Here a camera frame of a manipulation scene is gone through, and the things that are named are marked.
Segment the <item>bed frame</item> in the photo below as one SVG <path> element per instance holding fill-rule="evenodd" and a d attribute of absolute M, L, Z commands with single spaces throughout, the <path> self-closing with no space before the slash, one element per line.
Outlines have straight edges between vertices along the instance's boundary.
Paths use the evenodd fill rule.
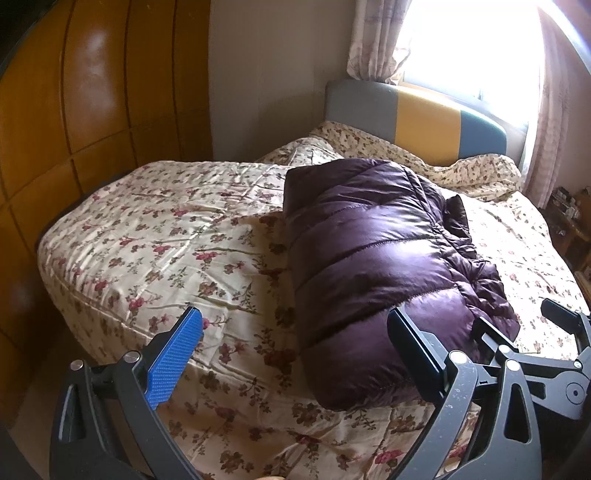
<path fill-rule="evenodd" d="M 326 86 L 324 118 L 383 138 L 431 165 L 507 151 L 507 135 L 499 124 L 420 88 L 332 81 Z"/>

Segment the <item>floral bedsheet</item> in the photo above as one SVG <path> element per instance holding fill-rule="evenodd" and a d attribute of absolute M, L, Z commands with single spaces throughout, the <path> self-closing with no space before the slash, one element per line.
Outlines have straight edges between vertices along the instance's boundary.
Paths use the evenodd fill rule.
<path fill-rule="evenodd" d="M 510 166 L 477 158 L 453 174 L 366 140 L 323 124 L 260 163 L 152 163 L 98 190 L 40 243 L 47 290 L 99 362 L 145 345 L 187 305 L 201 310 L 204 337 L 158 413 L 206 479 L 386 478 L 433 411 L 415 400 L 333 412 L 311 396 L 293 331 L 281 213 L 285 172 L 294 166 L 389 158 L 423 168 L 427 177 L 446 176 L 439 183 L 448 189 L 497 199 L 464 198 L 477 249 L 496 262 L 519 314 L 518 345 L 560 358 L 575 352 L 568 336 L 540 316 L 540 301 L 586 310 L 583 297 L 540 214 L 515 192 L 518 175 Z M 496 173 L 503 168 L 508 174 Z M 483 169 L 493 171 L 488 183 L 478 178 Z M 475 420 L 471 412 L 447 468 L 457 463 Z"/>

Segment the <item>puffer jacket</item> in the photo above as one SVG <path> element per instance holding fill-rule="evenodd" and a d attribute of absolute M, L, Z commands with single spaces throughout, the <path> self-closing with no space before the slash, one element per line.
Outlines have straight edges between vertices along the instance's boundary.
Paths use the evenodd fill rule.
<path fill-rule="evenodd" d="M 496 267 L 476 253 L 459 196 L 390 161 L 294 168 L 284 214 L 295 328 L 308 384 L 332 410 L 416 396 L 388 339 L 390 308 L 478 361 L 483 316 L 512 340 L 519 323 Z"/>

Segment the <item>sunlight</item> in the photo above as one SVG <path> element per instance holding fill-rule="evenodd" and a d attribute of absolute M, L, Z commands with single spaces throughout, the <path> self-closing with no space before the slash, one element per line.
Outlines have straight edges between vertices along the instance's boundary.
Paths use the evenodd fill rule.
<path fill-rule="evenodd" d="M 500 118 L 527 124 L 543 58 L 528 0 L 414 0 L 399 45 L 410 46 L 405 81 L 480 99 Z"/>

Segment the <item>sheer curtain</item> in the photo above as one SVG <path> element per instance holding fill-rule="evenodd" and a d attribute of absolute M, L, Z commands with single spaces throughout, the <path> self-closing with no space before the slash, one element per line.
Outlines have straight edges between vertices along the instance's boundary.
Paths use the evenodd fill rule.
<path fill-rule="evenodd" d="M 556 184 L 569 128 L 570 87 L 563 33 L 548 14 L 540 10 L 544 39 L 544 84 L 534 150 L 529 165 L 523 165 L 523 194 L 537 207 L 548 202 Z"/>
<path fill-rule="evenodd" d="M 347 73 L 356 80 L 395 83 L 405 58 L 394 56 L 412 0 L 357 0 Z"/>

